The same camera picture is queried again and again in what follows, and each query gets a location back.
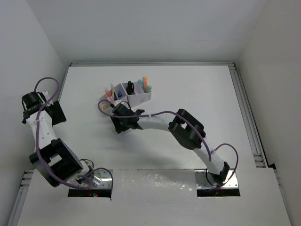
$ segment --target pen holder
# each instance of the pen holder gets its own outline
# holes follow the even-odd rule
[[[146,101],[151,100],[151,92],[145,93],[141,88],[138,82],[133,82],[134,84],[134,93],[129,95],[127,94],[127,101],[131,107],[136,107],[140,104],[145,103]],[[127,89],[127,82],[122,84],[124,90]]]
[[[118,100],[124,100],[127,101],[131,107],[136,107],[140,104],[143,104],[149,100],[151,100],[151,92],[145,93],[144,90],[141,88],[138,82],[133,82],[134,84],[134,92],[131,95],[127,94],[127,82],[126,83],[120,83],[117,86],[114,87],[115,92],[117,93],[118,91],[121,92],[122,96],[117,97]],[[107,96],[104,94],[102,97],[100,97],[99,100],[108,100]],[[103,102],[101,104],[101,108],[108,113],[112,114],[112,108],[110,107],[110,104],[108,102]]]

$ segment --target wall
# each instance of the wall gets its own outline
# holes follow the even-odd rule
[[[0,3],[0,226],[7,224],[25,169],[32,168],[29,154],[34,140],[21,123],[21,97],[38,79],[63,80],[66,67],[54,51],[25,0]],[[53,83],[40,89],[54,91]]]
[[[27,0],[64,62],[233,61],[265,0]]]
[[[301,224],[300,9],[299,0],[268,0],[238,64],[294,225]]]

